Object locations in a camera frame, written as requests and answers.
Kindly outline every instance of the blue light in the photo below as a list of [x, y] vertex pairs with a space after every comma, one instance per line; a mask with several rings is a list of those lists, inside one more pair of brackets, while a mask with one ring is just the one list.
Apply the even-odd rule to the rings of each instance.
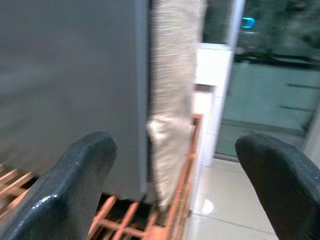
[[242, 20], [246, 21], [246, 23], [241, 26], [244, 29], [250, 29], [255, 25], [255, 20], [252, 17], [243, 17]]

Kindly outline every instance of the gray panel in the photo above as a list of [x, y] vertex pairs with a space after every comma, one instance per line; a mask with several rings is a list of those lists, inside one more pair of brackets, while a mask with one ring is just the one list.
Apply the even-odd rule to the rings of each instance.
[[146, 190], [146, 0], [3, 0], [1, 162], [42, 174], [69, 144], [114, 134], [119, 154], [104, 190]]

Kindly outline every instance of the glass panel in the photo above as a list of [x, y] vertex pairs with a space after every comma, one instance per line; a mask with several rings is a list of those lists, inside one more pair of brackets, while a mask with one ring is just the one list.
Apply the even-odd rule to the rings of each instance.
[[208, 0], [203, 28], [203, 43], [227, 44], [233, 0]]
[[320, 98], [320, 1], [247, 0], [216, 153], [235, 156], [240, 135], [300, 148]]

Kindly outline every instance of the white tile floor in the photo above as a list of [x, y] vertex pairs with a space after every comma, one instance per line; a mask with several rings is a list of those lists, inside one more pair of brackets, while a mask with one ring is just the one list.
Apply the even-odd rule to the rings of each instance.
[[278, 239], [239, 163], [215, 159], [202, 167], [185, 239]]

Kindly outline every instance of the metal grid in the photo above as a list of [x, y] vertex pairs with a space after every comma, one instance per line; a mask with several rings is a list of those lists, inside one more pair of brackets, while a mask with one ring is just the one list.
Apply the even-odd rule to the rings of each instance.
[[[189, 216], [189, 201], [194, 178], [194, 166], [202, 115], [194, 114], [194, 131], [189, 154], [180, 173], [179, 182], [166, 212], [150, 207], [145, 224], [132, 221], [142, 202], [132, 201], [123, 217], [112, 218], [109, 213], [121, 201], [108, 196], [94, 217], [87, 240], [179, 240]], [[22, 200], [35, 182], [31, 172], [23, 173], [0, 165], [0, 222]]]

